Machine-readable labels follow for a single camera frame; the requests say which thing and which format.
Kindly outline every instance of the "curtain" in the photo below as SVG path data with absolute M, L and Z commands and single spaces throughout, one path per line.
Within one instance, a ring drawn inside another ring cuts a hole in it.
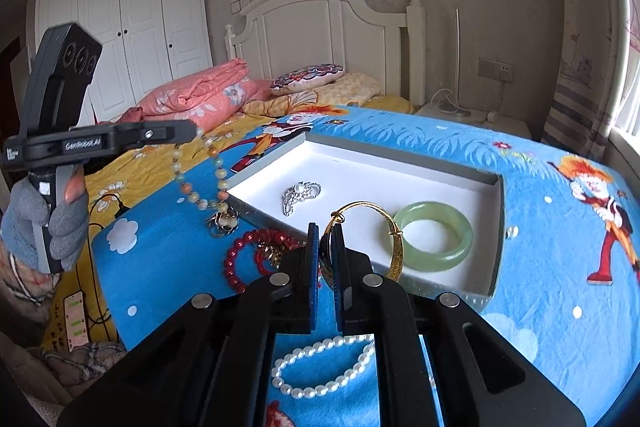
M 629 0 L 564 0 L 556 92 L 542 141 L 600 160 L 623 96 Z
M 629 0 L 631 19 L 626 29 L 629 32 L 629 59 L 626 81 L 620 100 L 620 114 L 616 127 L 633 136 L 640 136 L 640 22 L 638 4 L 640 0 Z

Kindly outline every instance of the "white pearl bracelet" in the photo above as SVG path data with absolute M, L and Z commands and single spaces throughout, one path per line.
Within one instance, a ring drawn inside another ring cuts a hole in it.
M 364 372 L 367 367 L 367 363 L 371 361 L 371 357 L 376 352 L 376 348 L 373 343 L 373 333 L 368 335 L 353 335 L 343 337 L 337 335 L 332 339 L 325 339 L 322 342 L 316 342 L 313 346 L 305 346 L 302 349 L 297 347 L 291 353 L 287 353 L 281 359 L 274 362 L 274 367 L 271 369 L 271 376 L 273 380 L 271 384 L 277 387 L 282 394 L 290 394 L 293 398 L 313 398 L 315 396 L 324 396 L 327 393 L 336 391 L 339 387 L 344 387 L 358 376 L 359 373 Z M 302 357 L 312 357 L 316 353 L 322 353 L 325 349 L 332 349 L 332 347 L 340 347 L 344 345 L 353 344 L 356 342 L 367 341 L 362 350 L 362 354 L 358 357 L 358 361 L 353 364 L 351 369 L 347 369 L 343 375 L 335 378 L 335 380 L 329 380 L 326 384 L 316 385 L 315 387 L 305 387 L 300 389 L 299 387 L 291 387 L 288 383 L 285 383 L 282 379 L 282 370 L 287 365 L 292 365 L 297 359 Z

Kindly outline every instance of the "jewelry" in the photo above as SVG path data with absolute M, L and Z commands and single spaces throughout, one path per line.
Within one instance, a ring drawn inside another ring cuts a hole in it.
M 349 210 L 354 206 L 368 206 L 369 208 L 373 208 L 373 210 L 377 211 L 377 213 L 382 214 L 382 216 L 386 219 L 387 224 L 389 225 L 389 235 L 393 237 L 393 254 L 391 256 L 391 264 L 389 265 L 389 270 L 386 272 L 385 277 L 391 279 L 392 281 L 398 282 L 400 279 L 400 274 L 402 273 L 402 230 L 398 227 L 398 224 L 394 221 L 394 218 L 380 206 L 375 203 L 370 203 L 369 201 L 353 201 L 353 203 L 347 203 L 344 206 L 341 206 L 335 212 L 331 213 L 331 221 L 324 229 L 323 235 L 326 235 L 331 232 L 331 229 L 334 227 L 336 223 L 342 224 L 344 223 L 344 214 L 345 210 Z M 334 288 L 334 270 L 331 265 L 331 256 L 329 252 L 331 252 L 331 235 L 329 235 L 329 243 L 327 244 L 326 250 L 320 248 L 318 260 L 320 263 L 320 271 L 322 272 L 322 277 L 324 281 L 329 285 L 329 288 Z
M 320 185 L 314 182 L 298 182 L 284 191 L 282 195 L 282 213 L 293 214 L 293 205 L 299 201 L 312 200 L 320 195 Z
M 226 169 L 223 169 L 223 160 L 220 157 L 220 150 L 215 147 L 215 140 L 212 137 L 205 138 L 204 131 L 200 128 L 197 129 L 196 134 L 204 142 L 204 147 L 207 150 L 207 154 L 213 159 L 216 170 L 214 172 L 218 179 L 218 193 L 217 199 L 206 200 L 201 198 L 200 195 L 193 190 L 193 186 L 185 181 L 184 172 L 182 171 L 182 165 L 180 164 L 180 145 L 174 146 L 174 180 L 180 184 L 181 192 L 187 197 L 190 203 L 194 203 L 200 210 L 207 210 L 208 208 L 215 209 L 216 212 L 213 216 L 209 217 L 205 221 L 209 227 L 209 232 L 213 237 L 222 237 L 228 233 L 233 232 L 238 227 L 238 213 L 229 208 L 229 204 L 226 202 L 229 197 L 228 182 L 226 181 Z
M 287 365 L 292 365 L 297 359 L 302 357 L 312 357 L 316 353 L 322 353 L 325 349 L 332 349 L 333 347 L 347 346 L 356 342 L 367 341 L 362 350 L 362 354 L 358 357 L 358 361 L 353 364 L 353 367 L 347 369 L 344 374 L 336 377 L 335 380 L 329 380 L 326 384 L 316 385 L 315 387 L 305 387 L 301 389 L 299 387 L 291 387 L 288 383 L 285 383 L 282 378 L 282 370 Z M 339 387 L 344 387 L 351 380 L 356 378 L 360 373 L 363 373 L 367 368 L 367 364 L 371 361 L 371 358 L 376 352 L 374 347 L 373 333 L 368 335 L 353 335 L 343 337 L 337 335 L 332 339 L 325 339 L 322 342 L 316 342 L 313 346 L 305 346 L 302 349 L 297 347 L 291 353 L 286 354 L 281 359 L 274 362 L 273 369 L 271 369 L 271 384 L 273 387 L 277 387 L 282 394 L 290 394 L 291 397 L 298 399 L 313 398 L 315 396 L 324 396 L 327 393 L 333 393 L 337 391 Z
M 474 232 L 463 214 L 453 206 L 437 201 L 421 201 L 404 207 L 396 214 L 395 221 L 400 229 L 409 223 L 428 219 L 437 221 L 451 229 L 458 238 L 458 244 L 444 252 L 429 252 L 415 248 L 404 237 L 404 264 L 421 271 L 437 272 L 448 270 L 466 259 L 471 250 Z
M 258 246 L 254 253 L 254 261 L 262 276 L 271 273 L 264 266 L 265 259 L 277 268 L 285 253 L 300 246 L 294 238 L 278 230 L 260 229 L 244 232 L 242 239 L 234 240 L 231 248 L 226 251 L 226 257 L 222 262 L 222 273 L 225 275 L 229 286 L 236 293 L 244 293 L 246 290 L 246 284 L 236 275 L 236 257 L 242 248 L 251 244 Z

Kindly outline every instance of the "gold bracelet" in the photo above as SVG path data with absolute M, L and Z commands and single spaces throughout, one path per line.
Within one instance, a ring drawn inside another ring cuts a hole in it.
M 389 265 L 389 270 L 386 272 L 385 276 L 397 282 L 398 279 L 400 279 L 400 274 L 402 273 L 402 230 L 400 230 L 394 221 L 394 218 L 391 217 L 384 208 L 377 206 L 375 203 L 370 203 L 369 201 L 353 201 L 353 203 L 345 204 L 345 206 L 341 206 L 338 210 L 331 213 L 331 221 L 329 221 L 329 224 L 324 229 L 324 233 L 330 233 L 336 223 L 344 223 L 343 212 L 353 208 L 354 206 L 368 206 L 369 208 L 373 208 L 373 210 L 381 214 L 386 219 L 386 222 L 389 225 L 389 235 L 393 237 L 394 246 L 393 254 L 391 256 L 391 264 Z M 326 283 L 330 288 L 333 288 L 334 272 L 331 266 L 330 252 L 331 247 L 329 246 L 326 258 L 322 256 L 320 258 L 320 270 Z

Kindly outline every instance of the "red flower print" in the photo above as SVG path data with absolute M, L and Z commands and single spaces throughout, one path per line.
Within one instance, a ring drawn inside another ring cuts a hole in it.
M 505 142 L 493 142 L 492 145 L 498 149 L 510 149 L 511 145 Z
M 280 410 L 280 402 L 274 400 L 267 406 L 267 421 L 264 427 L 296 427 L 296 425 Z

